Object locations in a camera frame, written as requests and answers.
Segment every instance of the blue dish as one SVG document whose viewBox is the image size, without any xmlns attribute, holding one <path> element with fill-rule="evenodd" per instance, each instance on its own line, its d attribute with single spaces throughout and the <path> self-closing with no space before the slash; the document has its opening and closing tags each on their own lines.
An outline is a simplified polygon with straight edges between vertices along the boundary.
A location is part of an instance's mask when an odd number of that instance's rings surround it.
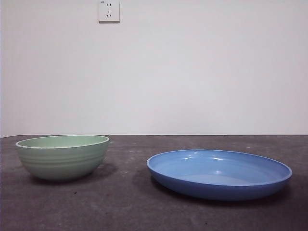
<svg viewBox="0 0 308 231">
<path fill-rule="evenodd" d="M 152 156 L 152 176 L 176 192 L 209 200 L 241 201 L 271 195 L 292 176 L 285 164 L 259 155 L 180 150 Z"/>
</svg>

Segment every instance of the gray tabletop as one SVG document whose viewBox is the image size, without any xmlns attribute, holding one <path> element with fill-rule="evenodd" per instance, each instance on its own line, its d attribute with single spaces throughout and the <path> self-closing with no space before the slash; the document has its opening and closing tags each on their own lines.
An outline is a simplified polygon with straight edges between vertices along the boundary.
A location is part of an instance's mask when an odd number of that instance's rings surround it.
<svg viewBox="0 0 308 231">
<path fill-rule="evenodd" d="M 308 231 L 308 136 L 111 135 L 104 163 L 68 183 L 25 171 L 14 144 L 32 137 L 1 139 L 3 231 Z M 191 198 L 158 184 L 146 167 L 150 156 L 180 149 L 258 154 L 287 164 L 293 176 L 263 199 Z"/>
</svg>

